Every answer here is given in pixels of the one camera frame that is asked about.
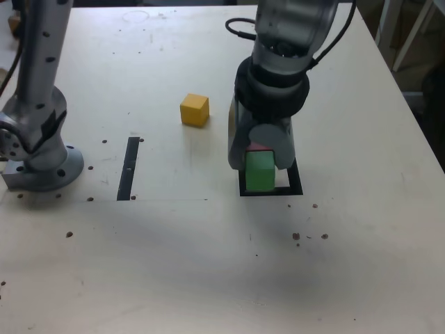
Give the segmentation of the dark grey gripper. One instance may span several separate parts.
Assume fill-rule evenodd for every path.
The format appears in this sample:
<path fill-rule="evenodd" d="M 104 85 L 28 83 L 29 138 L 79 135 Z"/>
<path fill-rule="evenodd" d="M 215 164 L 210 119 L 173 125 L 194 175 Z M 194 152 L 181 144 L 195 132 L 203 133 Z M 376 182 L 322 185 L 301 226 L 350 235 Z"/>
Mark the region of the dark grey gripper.
<path fill-rule="evenodd" d="M 245 151 L 250 141 L 270 148 L 274 152 L 275 166 L 279 170 L 290 168 L 295 160 L 291 138 L 290 118 L 262 122 L 256 125 L 252 113 L 235 97 L 228 117 L 228 162 L 234 170 L 245 169 Z"/>

